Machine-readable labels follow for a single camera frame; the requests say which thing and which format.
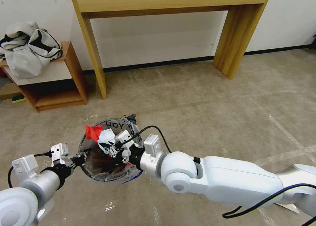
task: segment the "black cable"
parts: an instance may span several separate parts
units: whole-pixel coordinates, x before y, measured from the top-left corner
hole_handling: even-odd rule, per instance
[[[316,216],[312,217],[310,220],[303,223],[301,226],[308,226],[316,221]]]
[[[254,206],[252,206],[252,207],[250,207],[250,208],[248,208],[248,209],[246,209],[244,211],[241,211],[239,213],[233,214],[233,213],[235,213],[236,211],[238,211],[242,207],[242,206],[238,206],[233,211],[230,211],[230,212],[222,214],[222,216],[223,216],[223,218],[228,219],[228,218],[235,218],[235,217],[239,217],[239,216],[245,215],[245,214],[247,214],[247,213],[259,208],[260,206],[262,206],[263,204],[265,204],[268,201],[272,200],[273,198],[277,197],[278,195],[280,195],[280,194],[282,194],[282,193],[284,193],[284,192],[286,192],[286,191],[288,191],[290,189],[296,188],[296,187],[311,187],[311,188],[316,189],[316,186],[311,185],[311,184],[307,184],[307,183],[299,183],[299,184],[291,185],[291,186],[283,188],[282,190],[279,190],[278,192],[272,194],[271,196],[265,198],[264,200],[260,201],[259,203],[255,204]],[[312,219],[310,219],[309,221],[307,221],[306,223],[304,223],[302,226],[310,225],[311,223],[313,223],[315,221],[316,221],[316,216],[313,217]]]
[[[240,210],[241,207],[242,207],[242,206],[238,206],[238,207],[237,207],[236,209],[234,209],[233,211],[229,211],[229,212],[226,212],[226,213],[222,214],[222,216],[225,218],[225,216],[230,215],[230,214],[233,214],[233,213],[235,213],[236,211]]]
[[[169,148],[169,146],[168,146],[168,144],[167,144],[167,142],[166,142],[166,139],[165,139],[164,135],[163,135],[162,132],[161,132],[161,130],[160,130],[157,126],[153,126],[153,125],[147,126],[147,127],[145,127],[144,129],[140,130],[140,131],[137,132],[131,139],[128,139],[127,141],[124,141],[124,142],[120,143],[120,146],[122,146],[122,145],[124,145],[124,144],[130,142],[130,141],[133,140],[133,139],[135,139],[135,138],[136,138],[137,136],[139,136],[142,132],[144,132],[145,130],[147,130],[147,129],[149,129],[149,128],[156,128],[156,129],[159,131],[159,133],[160,133],[162,139],[164,140],[164,143],[165,143],[165,145],[166,145],[166,147],[167,147],[169,153],[172,153],[171,150],[170,150],[170,148]]]
[[[12,173],[13,167],[10,168],[9,172],[8,172],[8,185],[10,188],[12,188],[12,182],[11,182],[11,173]]]
[[[42,154],[35,154],[34,155],[34,157],[38,157],[38,156],[48,156],[48,157],[52,157],[52,152],[51,151],[48,151],[48,152],[46,152],[46,153],[42,153]],[[10,188],[12,188],[13,186],[12,186],[12,182],[11,182],[11,173],[12,173],[12,171],[13,171],[13,167],[11,167],[10,169],[9,169],[9,172],[8,172],[8,185],[9,185],[9,187]]]

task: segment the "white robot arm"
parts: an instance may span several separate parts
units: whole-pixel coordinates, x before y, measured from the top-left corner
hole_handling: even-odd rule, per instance
[[[54,145],[49,152],[38,156],[41,155],[51,157],[52,165],[40,174],[35,172],[39,166],[34,155],[12,161],[20,183],[19,187],[0,191],[1,226],[36,226],[52,209],[54,193],[77,166],[85,164],[87,158],[84,152],[66,158],[68,148],[64,143]]]
[[[182,152],[167,154],[161,150],[157,135],[149,135],[144,148],[139,148],[133,138],[124,141],[130,135],[128,131],[117,136],[108,132],[108,135],[112,136],[106,139],[113,139],[115,148],[106,146],[107,153],[112,153],[111,149],[123,148],[122,162],[135,164],[174,193],[203,194],[212,201],[249,209],[271,197],[262,204],[263,207],[273,202],[293,203],[310,216],[316,215],[316,167],[294,164],[282,172],[270,173],[254,163],[241,160],[216,156],[196,158]],[[33,155],[12,162],[20,185],[0,192],[1,226],[37,225],[52,207],[55,191],[75,167],[85,164],[87,157],[87,153],[80,153],[66,158],[68,150],[64,144],[53,146],[51,154],[52,167],[40,174],[35,173],[38,165]],[[284,193],[273,197],[278,191]],[[225,218],[234,216],[230,213],[223,215]]]
[[[270,173],[258,165],[217,156],[202,159],[182,152],[166,154],[161,150],[159,137],[149,135],[144,149],[130,148],[130,162],[151,176],[160,179],[174,193],[192,192],[209,200],[251,207],[272,194],[295,187],[269,200],[294,204],[310,216],[316,215],[316,167],[294,164],[279,173]]]

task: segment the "wooden cabinet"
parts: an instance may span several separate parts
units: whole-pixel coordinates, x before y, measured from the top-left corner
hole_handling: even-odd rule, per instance
[[[0,62],[0,67],[37,112],[87,104],[87,83],[76,53],[70,41],[62,45],[63,56],[52,60],[32,79],[17,79],[7,63]]]

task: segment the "yellow sponge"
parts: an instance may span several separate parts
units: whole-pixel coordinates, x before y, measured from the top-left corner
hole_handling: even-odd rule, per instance
[[[24,95],[17,95],[17,96],[14,96],[12,98],[12,103],[19,103],[19,102],[23,102],[23,101],[26,101],[26,98],[24,97]]]

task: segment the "clear plastic bag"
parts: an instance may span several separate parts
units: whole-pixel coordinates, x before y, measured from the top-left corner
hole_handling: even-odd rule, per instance
[[[94,124],[94,126],[102,126],[104,130],[111,128],[115,135],[124,130],[128,130],[131,136],[139,132],[137,126],[127,119],[106,119]],[[140,147],[144,147],[141,136],[136,137],[134,141]],[[123,184],[137,178],[142,173],[134,164],[117,163],[117,161],[105,155],[98,144],[93,139],[87,139],[85,134],[79,144],[78,152],[80,153],[89,148],[92,148],[92,150],[88,155],[86,164],[83,166],[83,171],[96,181]]]

